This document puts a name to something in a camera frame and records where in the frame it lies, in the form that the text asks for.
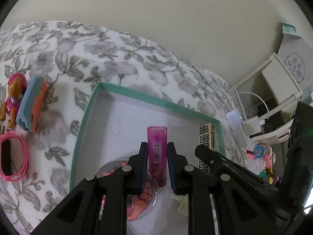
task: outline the doll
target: doll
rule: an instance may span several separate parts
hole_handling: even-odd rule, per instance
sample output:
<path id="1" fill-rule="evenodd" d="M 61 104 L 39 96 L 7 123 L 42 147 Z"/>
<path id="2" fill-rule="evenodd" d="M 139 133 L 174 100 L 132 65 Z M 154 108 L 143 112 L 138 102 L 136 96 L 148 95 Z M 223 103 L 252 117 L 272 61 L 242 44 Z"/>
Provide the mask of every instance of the doll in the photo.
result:
<path id="1" fill-rule="evenodd" d="M 21 104 L 23 94 L 27 88 L 27 81 L 22 73 L 14 73 L 8 81 L 7 91 L 8 98 L 2 104 L 2 112 L 0 114 L 0 120 L 6 120 L 6 113 L 10 115 L 10 119 L 7 126 L 14 128 L 16 125 L 16 116 L 18 114 L 18 109 Z"/>

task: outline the pink cylindrical container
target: pink cylindrical container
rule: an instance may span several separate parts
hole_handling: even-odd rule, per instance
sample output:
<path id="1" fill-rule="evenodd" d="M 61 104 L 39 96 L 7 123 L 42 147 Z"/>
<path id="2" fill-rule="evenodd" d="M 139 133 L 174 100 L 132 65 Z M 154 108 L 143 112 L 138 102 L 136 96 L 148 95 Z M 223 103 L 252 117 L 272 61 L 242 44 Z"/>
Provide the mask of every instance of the pink cylindrical container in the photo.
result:
<path id="1" fill-rule="evenodd" d="M 167 127 L 150 126 L 147 135 L 150 173 L 158 187 L 162 187 L 166 185 Z"/>

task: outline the wall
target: wall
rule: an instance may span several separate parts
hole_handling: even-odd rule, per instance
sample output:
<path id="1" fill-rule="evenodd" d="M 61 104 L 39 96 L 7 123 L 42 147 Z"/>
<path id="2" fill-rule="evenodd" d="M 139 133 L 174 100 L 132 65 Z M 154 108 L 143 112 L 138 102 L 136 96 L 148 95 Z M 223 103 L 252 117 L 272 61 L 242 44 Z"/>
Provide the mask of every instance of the wall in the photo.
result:
<path id="1" fill-rule="evenodd" d="M 231 86 L 278 51 L 281 16 L 313 44 L 294 0 L 19 0 L 2 28 L 41 20 L 104 25 L 155 41 Z"/>

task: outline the barcode label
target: barcode label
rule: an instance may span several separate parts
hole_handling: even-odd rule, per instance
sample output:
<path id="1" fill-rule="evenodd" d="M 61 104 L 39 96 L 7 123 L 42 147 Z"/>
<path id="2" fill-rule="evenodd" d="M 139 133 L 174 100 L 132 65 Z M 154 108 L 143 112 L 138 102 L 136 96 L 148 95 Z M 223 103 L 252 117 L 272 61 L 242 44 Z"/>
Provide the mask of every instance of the barcode label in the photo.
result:
<path id="1" fill-rule="evenodd" d="M 161 157 L 162 157 L 161 150 L 162 150 L 161 142 L 154 141 L 153 142 L 153 162 L 155 164 L 161 163 Z"/>

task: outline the floral blanket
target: floral blanket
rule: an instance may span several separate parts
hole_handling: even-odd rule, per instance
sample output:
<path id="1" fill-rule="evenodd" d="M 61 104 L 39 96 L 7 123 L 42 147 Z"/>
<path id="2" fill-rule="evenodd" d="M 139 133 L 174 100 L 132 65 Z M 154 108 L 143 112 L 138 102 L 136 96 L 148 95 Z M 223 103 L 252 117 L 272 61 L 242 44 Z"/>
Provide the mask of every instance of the floral blanket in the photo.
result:
<path id="1" fill-rule="evenodd" d="M 26 134 L 29 167 L 18 183 L 0 179 L 0 204 L 20 234 L 29 234 L 68 193 L 76 136 L 93 88 L 110 82 L 174 102 L 221 121 L 226 155 L 245 165 L 225 113 L 226 82 L 156 43 L 79 22 L 20 24 L 0 31 L 0 101 L 16 72 L 44 76 L 48 91 L 35 134 Z"/>

